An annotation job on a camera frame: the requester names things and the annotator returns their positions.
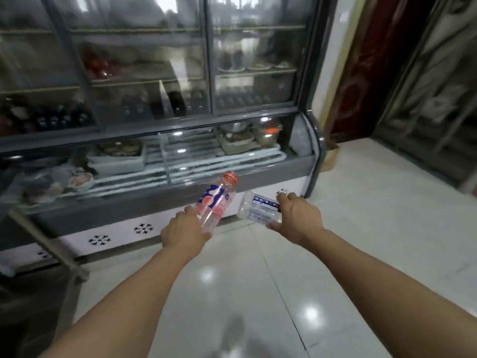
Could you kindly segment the clear container with orange lid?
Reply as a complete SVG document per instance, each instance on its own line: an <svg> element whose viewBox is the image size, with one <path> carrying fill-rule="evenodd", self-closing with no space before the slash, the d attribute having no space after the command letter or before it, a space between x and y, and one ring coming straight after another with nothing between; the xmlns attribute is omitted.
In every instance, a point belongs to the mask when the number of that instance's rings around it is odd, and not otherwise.
<svg viewBox="0 0 477 358"><path fill-rule="evenodd" d="M252 132L256 142L262 148L269 148L277 144L282 129L283 125L280 120L273 119L264 124L254 126Z"/></svg>

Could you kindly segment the dark red door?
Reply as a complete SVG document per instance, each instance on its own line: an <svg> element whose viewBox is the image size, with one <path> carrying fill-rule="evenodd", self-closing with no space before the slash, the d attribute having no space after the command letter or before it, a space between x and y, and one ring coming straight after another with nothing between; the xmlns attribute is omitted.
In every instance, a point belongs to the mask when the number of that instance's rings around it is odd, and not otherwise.
<svg viewBox="0 0 477 358"><path fill-rule="evenodd" d="M323 132L336 143L369 137L437 0L366 0Z"/></svg>

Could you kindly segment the grey table with metal leg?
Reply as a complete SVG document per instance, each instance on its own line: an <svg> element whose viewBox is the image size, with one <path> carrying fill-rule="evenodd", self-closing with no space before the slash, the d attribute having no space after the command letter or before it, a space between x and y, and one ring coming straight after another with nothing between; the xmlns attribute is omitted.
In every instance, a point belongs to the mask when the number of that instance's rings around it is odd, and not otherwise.
<svg viewBox="0 0 477 358"><path fill-rule="evenodd" d="M65 333L88 278L64 244L0 208L0 358L37 358Z"/></svg>

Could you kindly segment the red food container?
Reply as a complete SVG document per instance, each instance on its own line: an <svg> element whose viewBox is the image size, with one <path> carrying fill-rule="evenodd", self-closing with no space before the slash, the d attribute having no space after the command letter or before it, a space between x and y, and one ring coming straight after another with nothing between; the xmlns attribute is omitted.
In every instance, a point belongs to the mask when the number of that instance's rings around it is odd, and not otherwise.
<svg viewBox="0 0 477 358"><path fill-rule="evenodd" d="M93 82L106 82L122 76L120 65L91 48L81 51L81 60L88 78Z"/></svg>

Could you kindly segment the brown cardboard box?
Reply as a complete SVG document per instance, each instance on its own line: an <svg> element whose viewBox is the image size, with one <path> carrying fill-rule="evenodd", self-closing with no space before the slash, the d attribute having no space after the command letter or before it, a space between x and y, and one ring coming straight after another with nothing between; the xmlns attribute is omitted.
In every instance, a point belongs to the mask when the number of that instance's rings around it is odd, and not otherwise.
<svg viewBox="0 0 477 358"><path fill-rule="evenodd" d="M337 162L337 158L340 152L340 147L331 139L326 140L326 156L324 162L320 167L320 172L328 172L331 171Z"/></svg>

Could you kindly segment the person's right forearm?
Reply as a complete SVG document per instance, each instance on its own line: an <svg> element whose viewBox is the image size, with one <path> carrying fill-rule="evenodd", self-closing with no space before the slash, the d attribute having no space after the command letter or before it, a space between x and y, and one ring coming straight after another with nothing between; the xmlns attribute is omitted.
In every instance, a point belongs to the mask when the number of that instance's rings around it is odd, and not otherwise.
<svg viewBox="0 0 477 358"><path fill-rule="evenodd" d="M477 317L327 229L295 243L330 271L393 358L477 358Z"/></svg>

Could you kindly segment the person's left hand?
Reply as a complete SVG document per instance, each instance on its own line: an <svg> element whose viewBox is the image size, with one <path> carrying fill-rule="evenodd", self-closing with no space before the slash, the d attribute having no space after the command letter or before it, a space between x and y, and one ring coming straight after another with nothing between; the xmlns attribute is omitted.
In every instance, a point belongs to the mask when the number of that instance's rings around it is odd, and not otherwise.
<svg viewBox="0 0 477 358"><path fill-rule="evenodd" d="M212 235L202 232L199 220L183 217L183 211L177 212L176 216L161 230L162 247L176 251L182 257L193 259L199 255Z"/></svg>

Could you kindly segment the small bowl of pink food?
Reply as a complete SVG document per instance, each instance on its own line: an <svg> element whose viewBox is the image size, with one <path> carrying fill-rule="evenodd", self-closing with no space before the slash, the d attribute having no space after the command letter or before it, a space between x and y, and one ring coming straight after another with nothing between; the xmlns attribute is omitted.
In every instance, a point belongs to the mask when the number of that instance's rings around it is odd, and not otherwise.
<svg viewBox="0 0 477 358"><path fill-rule="evenodd" d="M78 193L85 193L95 184L93 174L90 172L80 172L68 180L68 188Z"/></svg>

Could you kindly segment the clear bottle with blue label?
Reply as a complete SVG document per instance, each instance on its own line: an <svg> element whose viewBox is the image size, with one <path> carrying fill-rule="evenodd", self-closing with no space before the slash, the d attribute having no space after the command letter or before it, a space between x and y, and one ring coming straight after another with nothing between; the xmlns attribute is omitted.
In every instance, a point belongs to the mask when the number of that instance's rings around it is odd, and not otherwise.
<svg viewBox="0 0 477 358"><path fill-rule="evenodd" d="M244 192L237 217L264 226L271 222L282 223L282 213L278 202L253 191Z"/></svg>

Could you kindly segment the glass door cabinet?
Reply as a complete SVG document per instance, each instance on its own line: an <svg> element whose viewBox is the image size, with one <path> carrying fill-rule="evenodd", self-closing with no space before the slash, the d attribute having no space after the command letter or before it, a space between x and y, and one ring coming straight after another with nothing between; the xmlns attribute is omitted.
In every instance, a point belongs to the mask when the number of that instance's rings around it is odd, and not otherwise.
<svg viewBox="0 0 477 358"><path fill-rule="evenodd" d="M477 190L477 0L437 0L372 138L464 194Z"/></svg>

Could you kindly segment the white rectangular food tray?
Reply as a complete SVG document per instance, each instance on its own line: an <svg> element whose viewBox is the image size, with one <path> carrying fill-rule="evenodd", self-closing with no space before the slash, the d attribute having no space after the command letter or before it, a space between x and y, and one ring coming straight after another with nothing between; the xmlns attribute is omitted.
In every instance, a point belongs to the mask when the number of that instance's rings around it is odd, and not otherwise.
<svg viewBox="0 0 477 358"><path fill-rule="evenodd" d="M145 158L146 146L137 139L97 144L86 154L87 166L100 176L141 172Z"/></svg>

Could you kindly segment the grey glass display refrigerator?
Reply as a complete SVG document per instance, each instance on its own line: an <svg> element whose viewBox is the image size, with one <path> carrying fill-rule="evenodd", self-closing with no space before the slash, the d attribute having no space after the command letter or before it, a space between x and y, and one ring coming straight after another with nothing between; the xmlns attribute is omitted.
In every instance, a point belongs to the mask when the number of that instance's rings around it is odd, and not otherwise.
<svg viewBox="0 0 477 358"><path fill-rule="evenodd" d="M243 191L310 197L326 149L312 112L337 0L0 0L0 109L82 103L89 127L0 130L0 208L20 210L74 259L158 235L211 180L238 175ZM122 76L88 78L81 51L120 65ZM222 51L290 69L218 70ZM225 155L214 129L269 120L277 144ZM97 144L137 139L141 172L100 176L87 166ZM93 174L85 193L68 188Z"/></svg>

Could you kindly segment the white plates of food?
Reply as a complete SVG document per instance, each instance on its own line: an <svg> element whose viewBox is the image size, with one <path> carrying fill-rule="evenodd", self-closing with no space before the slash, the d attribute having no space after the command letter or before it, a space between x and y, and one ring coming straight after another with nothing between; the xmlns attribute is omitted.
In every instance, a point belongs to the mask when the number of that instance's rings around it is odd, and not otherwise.
<svg viewBox="0 0 477 358"><path fill-rule="evenodd" d="M220 72L229 73L242 71L266 71L272 68L284 70L293 67L288 61L281 61L273 64L263 58L247 56L241 49L220 52L217 63Z"/></svg>

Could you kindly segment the beige tray of food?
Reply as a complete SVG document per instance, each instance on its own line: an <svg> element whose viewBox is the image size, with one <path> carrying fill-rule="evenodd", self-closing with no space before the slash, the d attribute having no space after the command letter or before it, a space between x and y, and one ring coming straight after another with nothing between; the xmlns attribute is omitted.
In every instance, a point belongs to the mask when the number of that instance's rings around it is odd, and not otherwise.
<svg viewBox="0 0 477 358"><path fill-rule="evenodd" d="M224 154L228 156L242 154L250 150L261 148L250 129L246 129L239 133L226 133L219 128L215 128L214 135L223 149Z"/></svg>

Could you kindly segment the clear bottle with orange cap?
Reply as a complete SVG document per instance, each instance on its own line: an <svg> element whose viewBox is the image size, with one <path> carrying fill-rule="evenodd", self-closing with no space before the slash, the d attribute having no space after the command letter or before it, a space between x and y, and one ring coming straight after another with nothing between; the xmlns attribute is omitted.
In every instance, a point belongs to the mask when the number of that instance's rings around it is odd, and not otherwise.
<svg viewBox="0 0 477 358"><path fill-rule="evenodd" d="M227 171L209 183L206 191L195 204L195 212L203 233L212 234L236 194L238 176Z"/></svg>

